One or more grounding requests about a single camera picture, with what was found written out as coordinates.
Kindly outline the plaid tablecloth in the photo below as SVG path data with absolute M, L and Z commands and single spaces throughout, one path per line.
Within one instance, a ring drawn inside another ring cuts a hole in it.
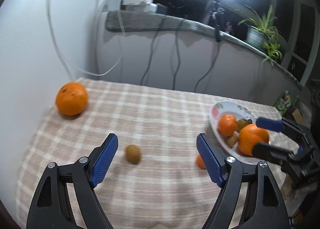
M 104 181 L 95 188 L 114 228 L 201 228 L 219 194 L 196 164 L 196 137 L 215 139 L 211 106 L 221 97 L 122 83 L 79 80 L 89 94 L 76 118 L 51 108 L 26 150 L 17 181 L 15 220 L 26 226 L 34 191 L 47 164 L 74 163 L 100 146 L 110 133 L 119 147 Z M 138 164 L 125 157 L 140 148 Z

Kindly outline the tiny orange kumquat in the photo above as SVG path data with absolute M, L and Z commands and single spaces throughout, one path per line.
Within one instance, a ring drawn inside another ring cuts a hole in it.
M 199 154 L 196 157 L 196 163 L 201 169 L 206 169 L 206 165 L 204 164 L 202 157 Z

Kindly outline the white floral plate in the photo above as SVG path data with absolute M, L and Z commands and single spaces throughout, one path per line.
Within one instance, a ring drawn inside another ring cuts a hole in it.
M 263 142 L 269 144 L 266 129 L 259 128 L 257 118 L 247 107 L 232 101 L 212 105 L 210 125 L 221 147 L 240 162 L 256 165 L 260 160 L 253 156 L 253 147 Z

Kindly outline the spider plant in pot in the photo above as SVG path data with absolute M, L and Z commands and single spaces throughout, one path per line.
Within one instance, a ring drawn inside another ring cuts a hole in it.
M 283 59 L 283 53 L 280 51 L 281 45 L 279 39 L 282 38 L 276 26 L 273 25 L 277 18 L 273 13 L 273 6 L 270 5 L 267 13 L 261 16 L 250 6 L 245 5 L 254 16 L 244 18 L 238 22 L 238 26 L 245 24 L 248 27 L 246 42 L 266 53 L 270 61 L 279 63 Z

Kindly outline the large orange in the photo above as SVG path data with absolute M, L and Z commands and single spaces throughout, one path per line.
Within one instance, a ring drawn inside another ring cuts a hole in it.
M 255 123 L 248 124 L 240 130 L 238 137 L 238 150 L 247 156 L 252 156 L 253 147 L 260 143 L 269 143 L 269 133 L 266 129 L 259 128 Z

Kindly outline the small mandarin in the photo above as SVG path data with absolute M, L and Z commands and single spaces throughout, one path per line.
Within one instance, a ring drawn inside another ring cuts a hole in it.
M 237 119 L 234 115 L 224 114 L 219 119 L 217 130 L 222 136 L 229 137 L 233 135 L 237 129 L 236 122 Z
M 233 135 L 226 138 L 226 143 L 230 148 L 233 148 L 238 142 L 238 134 L 233 133 Z

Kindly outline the white power adapters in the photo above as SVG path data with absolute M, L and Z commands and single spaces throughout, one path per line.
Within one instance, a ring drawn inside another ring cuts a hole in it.
M 143 13 L 156 13 L 158 5 L 153 0 L 123 0 L 123 5 L 128 11 Z

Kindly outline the green-brown plum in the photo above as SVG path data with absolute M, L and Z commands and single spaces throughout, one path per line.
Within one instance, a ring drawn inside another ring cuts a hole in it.
M 241 119 L 239 119 L 237 122 L 236 122 L 236 124 L 237 124 L 237 132 L 239 133 L 240 132 L 240 130 L 242 130 L 245 126 L 247 126 L 247 125 L 249 125 L 249 124 L 251 124 L 252 123 L 252 121 L 251 121 L 251 119 L 245 119 L 245 118 L 241 118 Z

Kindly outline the brown kiwi fruit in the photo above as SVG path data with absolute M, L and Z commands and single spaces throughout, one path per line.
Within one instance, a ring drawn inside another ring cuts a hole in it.
M 140 148 L 135 144 L 130 144 L 125 149 L 125 157 L 129 163 L 138 164 L 141 159 Z

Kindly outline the green snack box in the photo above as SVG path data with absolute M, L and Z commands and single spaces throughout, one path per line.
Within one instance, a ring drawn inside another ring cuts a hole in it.
M 284 116 L 284 114 L 290 107 L 292 107 L 292 105 L 292 96 L 289 91 L 285 91 L 283 92 L 282 96 L 278 98 L 278 100 L 274 104 L 274 107 L 277 109 L 281 116 Z

